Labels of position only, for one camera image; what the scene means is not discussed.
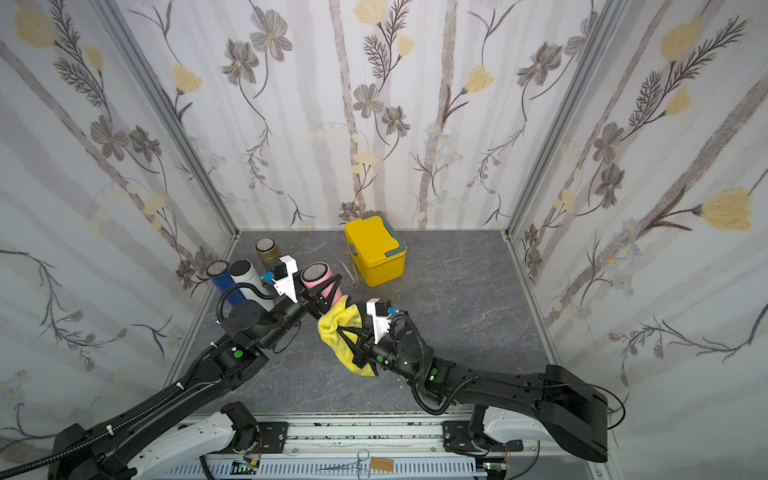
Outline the pink thermos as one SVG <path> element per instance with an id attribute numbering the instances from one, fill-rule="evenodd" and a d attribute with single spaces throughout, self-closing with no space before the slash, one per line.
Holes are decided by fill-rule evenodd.
<path id="1" fill-rule="evenodd" d="M 315 262 L 308 265 L 301 271 L 300 280 L 311 293 L 317 294 L 328 307 L 334 306 L 343 297 L 341 275 L 335 274 L 325 262 Z"/>

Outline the yellow grey cleaning cloth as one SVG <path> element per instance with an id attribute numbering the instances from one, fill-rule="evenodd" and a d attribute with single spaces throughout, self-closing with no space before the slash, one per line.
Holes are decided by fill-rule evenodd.
<path id="1" fill-rule="evenodd" d="M 358 307 L 349 303 L 349 296 L 344 295 L 317 323 L 318 333 L 329 346 L 339 362 L 350 372 L 362 377 L 374 377 L 369 366 L 360 369 L 353 364 L 352 352 L 344 344 L 336 329 L 339 326 L 362 327 L 363 321 Z"/>

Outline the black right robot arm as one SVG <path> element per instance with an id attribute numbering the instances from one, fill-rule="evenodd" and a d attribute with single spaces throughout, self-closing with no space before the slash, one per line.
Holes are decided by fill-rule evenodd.
<path id="1" fill-rule="evenodd" d="M 332 326 L 351 365 L 402 377 L 426 413 L 439 416 L 455 404 L 497 408 L 539 422 L 566 452 L 594 463 L 608 460 L 609 391 L 587 383 L 559 365 L 540 373 L 508 374 L 473 369 L 440 358 L 405 312 L 386 319 L 387 332 L 375 337 L 373 322 Z"/>

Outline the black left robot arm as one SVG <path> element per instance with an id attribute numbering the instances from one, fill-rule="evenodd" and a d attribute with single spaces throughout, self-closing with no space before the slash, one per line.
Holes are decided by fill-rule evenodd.
<path id="1" fill-rule="evenodd" d="M 178 440 L 177 424 L 255 377 L 267 350 L 305 315 L 319 319 L 332 306 L 340 275 L 314 287 L 293 274 L 274 283 L 282 300 L 266 311 L 247 300 L 228 315 L 216 314 L 223 336 L 199 354 L 172 385 L 131 409 L 85 429 L 73 424 L 56 435 L 52 454 L 2 471 L 4 479 L 46 469 L 50 479 L 137 479 L 154 458 L 150 446 Z"/>

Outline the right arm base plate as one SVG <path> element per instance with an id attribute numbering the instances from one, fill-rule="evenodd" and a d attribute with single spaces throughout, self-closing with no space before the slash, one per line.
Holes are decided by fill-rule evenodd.
<path id="1" fill-rule="evenodd" d="M 494 440 L 479 420 L 444 421 L 443 448 L 446 452 L 474 458 L 498 457 L 524 450 L 521 440 L 506 443 Z"/>

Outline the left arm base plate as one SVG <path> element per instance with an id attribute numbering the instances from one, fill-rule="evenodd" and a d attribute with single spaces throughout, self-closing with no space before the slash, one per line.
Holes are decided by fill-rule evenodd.
<path id="1" fill-rule="evenodd" d="M 281 454 L 287 440 L 287 422 L 260 422 L 247 436 L 245 455 Z"/>

